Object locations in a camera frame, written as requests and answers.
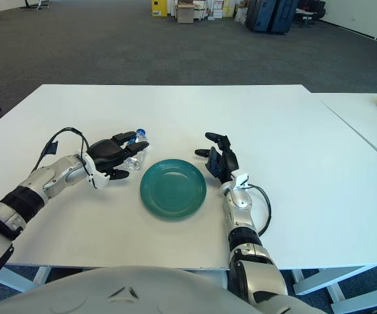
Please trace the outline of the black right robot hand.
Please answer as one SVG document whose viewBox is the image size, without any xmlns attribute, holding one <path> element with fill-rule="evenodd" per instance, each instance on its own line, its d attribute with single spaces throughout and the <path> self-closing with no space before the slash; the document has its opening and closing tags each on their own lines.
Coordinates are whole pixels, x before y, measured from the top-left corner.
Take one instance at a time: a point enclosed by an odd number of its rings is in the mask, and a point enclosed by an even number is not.
<svg viewBox="0 0 377 314">
<path fill-rule="evenodd" d="M 205 137 L 217 144 L 220 152 L 215 147 L 210 149 L 197 149 L 195 154 L 207 159 L 205 164 L 211 175 L 222 184 L 232 180 L 231 174 L 239 169 L 235 153 L 231 150 L 231 143 L 226 135 L 206 132 Z"/>
</svg>

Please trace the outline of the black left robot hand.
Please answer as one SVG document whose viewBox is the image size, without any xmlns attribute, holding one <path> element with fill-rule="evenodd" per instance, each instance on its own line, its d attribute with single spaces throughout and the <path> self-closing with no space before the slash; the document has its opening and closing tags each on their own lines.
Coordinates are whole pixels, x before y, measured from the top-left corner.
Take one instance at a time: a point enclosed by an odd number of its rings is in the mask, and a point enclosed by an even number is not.
<svg viewBox="0 0 377 314">
<path fill-rule="evenodd" d="M 96 170 L 109 175 L 111 181 L 127 178 L 129 176 L 127 170 L 115 169 L 115 167 L 122 165 L 126 159 L 136 156 L 149 145 L 147 141 L 127 144 L 135 136 L 134 131 L 129 131 L 92 144 L 86 152 L 92 158 Z"/>
</svg>

